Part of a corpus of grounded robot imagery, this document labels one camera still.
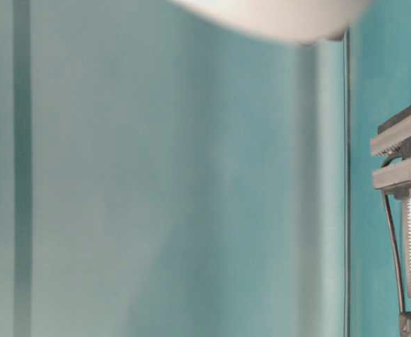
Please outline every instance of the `teal background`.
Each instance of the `teal background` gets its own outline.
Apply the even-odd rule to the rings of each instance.
[[[0,336],[341,336],[343,69],[165,1],[0,1]]]
[[[351,332],[399,336],[389,234],[369,139],[411,104],[411,1],[376,1],[351,29]],[[394,202],[398,240],[400,210]]]

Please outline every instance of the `dark vertical stripe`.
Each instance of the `dark vertical stripe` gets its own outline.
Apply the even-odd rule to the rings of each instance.
[[[31,336],[32,140],[29,0],[14,0],[14,337]]]
[[[351,303],[351,87],[350,32],[344,36],[344,336],[349,337]]]

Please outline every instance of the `white lamp shade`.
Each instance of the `white lamp shade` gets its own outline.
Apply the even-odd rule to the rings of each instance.
[[[173,0],[258,37],[311,42],[341,34],[369,0]]]

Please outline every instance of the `white curved object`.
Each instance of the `white curved object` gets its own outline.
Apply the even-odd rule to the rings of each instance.
[[[305,43],[342,34],[369,3],[369,0],[172,1],[251,35]]]

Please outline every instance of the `black wire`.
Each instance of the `black wire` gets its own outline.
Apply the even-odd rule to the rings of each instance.
[[[383,162],[382,167],[388,166],[394,159],[399,158],[399,154],[389,155]],[[394,266],[396,268],[396,283],[397,283],[397,295],[399,303],[399,312],[402,314],[405,312],[405,304],[403,297],[403,283],[402,272],[400,267],[399,250],[397,248],[396,231],[394,230],[393,216],[391,215],[391,207],[389,206],[389,198],[385,191],[382,190],[382,200],[385,206],[386,219],[388,220],[389,239],[391,241],[391,248],[393,249]]]

